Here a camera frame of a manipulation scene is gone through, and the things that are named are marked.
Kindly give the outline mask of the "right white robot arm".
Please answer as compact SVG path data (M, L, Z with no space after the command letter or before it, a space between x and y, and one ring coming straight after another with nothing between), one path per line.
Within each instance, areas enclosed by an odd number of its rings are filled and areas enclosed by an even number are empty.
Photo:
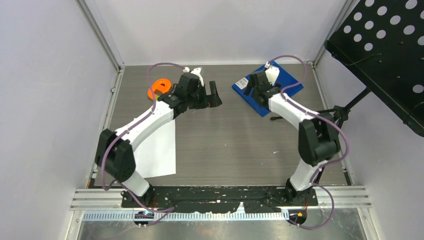
M299 205L319 183L322 170L341 145L332 116L310 110L272 86L271 79L275 77L268 70L251 73L244 95L250 95L259 106L278 114L297 129L300 162L286 181L283 199L288 204Z

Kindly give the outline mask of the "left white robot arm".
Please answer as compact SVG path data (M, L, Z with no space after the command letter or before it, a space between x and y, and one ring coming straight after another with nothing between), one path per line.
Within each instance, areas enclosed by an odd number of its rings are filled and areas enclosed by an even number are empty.
M100 175L109 174L134 194L136 203L148 207L154 197L145 172L152 166L145 162L147 154L140 152L143 142L166 125L174 126L175 119L188 109L222 105L215 81L209 82L209 89L207 93L200 73L194 70L183 73L176 86L160 94L147 111L116 130L103 130L95 155Z

